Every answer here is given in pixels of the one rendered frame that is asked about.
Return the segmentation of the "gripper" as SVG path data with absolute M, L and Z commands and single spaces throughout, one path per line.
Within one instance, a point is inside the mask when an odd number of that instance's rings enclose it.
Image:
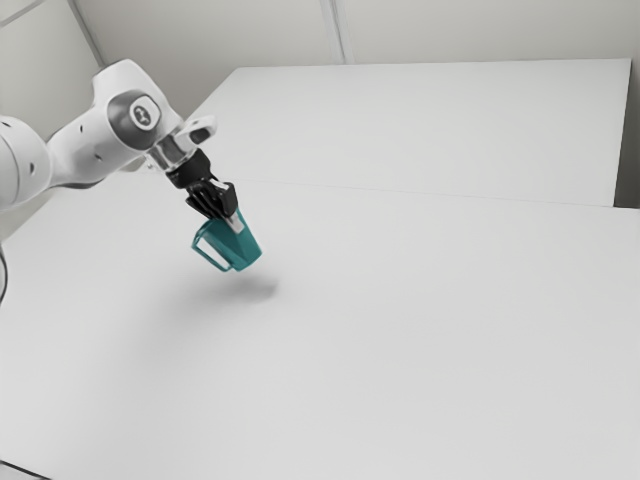
M 244 230 L 244 223 L 238 211 L 238 199 L 232 183 L 216 182 L 211 172 L 211 161 L 203 151 L 196 151 L 182 164 L 169 171 L 166 177 L 179 190 L 184 190 L 188 198 L 215 198 L 221 202 L 222 217 L 234 234 Z

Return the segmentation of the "teal faceted mug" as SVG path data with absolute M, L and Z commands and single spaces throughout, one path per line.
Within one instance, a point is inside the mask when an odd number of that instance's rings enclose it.
M 228 222 L 224 218 L 207 220 L 196 232 L 191 248 L 221 272 L 242 271 L 254 264 L 262 255 L 261 247 L 253 236 L 240 209 Z M 200 246 L 204 241 L 227 263 L 221 265 Z

